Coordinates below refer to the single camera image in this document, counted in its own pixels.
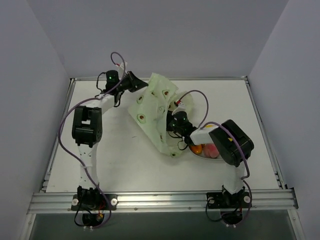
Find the pink fake peach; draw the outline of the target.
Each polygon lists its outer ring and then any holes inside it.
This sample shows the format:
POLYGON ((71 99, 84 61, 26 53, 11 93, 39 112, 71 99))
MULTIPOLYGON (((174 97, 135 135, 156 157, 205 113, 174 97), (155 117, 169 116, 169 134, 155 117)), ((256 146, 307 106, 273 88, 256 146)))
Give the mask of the pink fake peach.
POLYGON ((203 153, 206 158, 212 159, 215 159, 220 155, 217 147, 213 143, 205 144, 203 147, 203 153))

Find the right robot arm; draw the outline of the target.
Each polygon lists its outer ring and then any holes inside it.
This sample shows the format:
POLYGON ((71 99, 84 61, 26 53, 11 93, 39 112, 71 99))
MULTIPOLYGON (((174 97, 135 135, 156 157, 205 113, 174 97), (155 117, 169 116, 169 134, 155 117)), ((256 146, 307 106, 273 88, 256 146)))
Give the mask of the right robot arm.
POLYGON ((223 203, 232 207, 240 201, 239 193, 245 189, 245 179, 250 177, 247 159, 254 143, 233 120, 222 124, 211 121, 197 128, 186 112, 170 111, 166 116, 166 130, 182 137, 188 147, 213 144, 225 162, 223 203))

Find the yellow fake banana bunch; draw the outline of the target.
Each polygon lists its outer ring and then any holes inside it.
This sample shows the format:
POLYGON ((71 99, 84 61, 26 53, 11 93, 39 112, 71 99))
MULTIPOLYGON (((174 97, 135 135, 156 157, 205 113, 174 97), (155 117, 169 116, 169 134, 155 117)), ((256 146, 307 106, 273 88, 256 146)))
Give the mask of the yellow fake banana bunch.
POLYGON ((213 129, 215 129, 216 127, 217 127, 217 126, 216 126, 215 124, 208 123, 208 124, 204 125, 202 129, 203 129, 203 130, 204 130, 204 129, 213 130, 213 129))

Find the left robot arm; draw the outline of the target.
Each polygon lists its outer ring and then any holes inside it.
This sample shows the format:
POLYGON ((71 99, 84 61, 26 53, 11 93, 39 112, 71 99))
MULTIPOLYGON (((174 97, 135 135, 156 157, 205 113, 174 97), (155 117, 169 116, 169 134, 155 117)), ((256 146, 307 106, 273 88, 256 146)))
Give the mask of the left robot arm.
POLYGON ((90 210, 100 206, 99 179, 97 175, 97 149, 103 136, 103 114, 118 106, 124 92, 134 93, 148 86, 131 71, 122 78, 116 70, 104 73, 105 88, 87 105, 74 109, 71 136, 79 151, 80 180, 77 195, 83 197, 83 204, 90 210))

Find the orange fake fruit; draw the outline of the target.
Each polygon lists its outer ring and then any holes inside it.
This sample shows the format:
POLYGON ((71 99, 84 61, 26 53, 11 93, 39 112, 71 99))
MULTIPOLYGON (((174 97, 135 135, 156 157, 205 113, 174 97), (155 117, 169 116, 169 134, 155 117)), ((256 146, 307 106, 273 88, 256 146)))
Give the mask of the orange fake fruit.
POLYGON ((192 153, 196 154, 196 155, 200 155, 203 151, 203 146, 200 145, 190 145, 189 149, 191 150, 192 153))

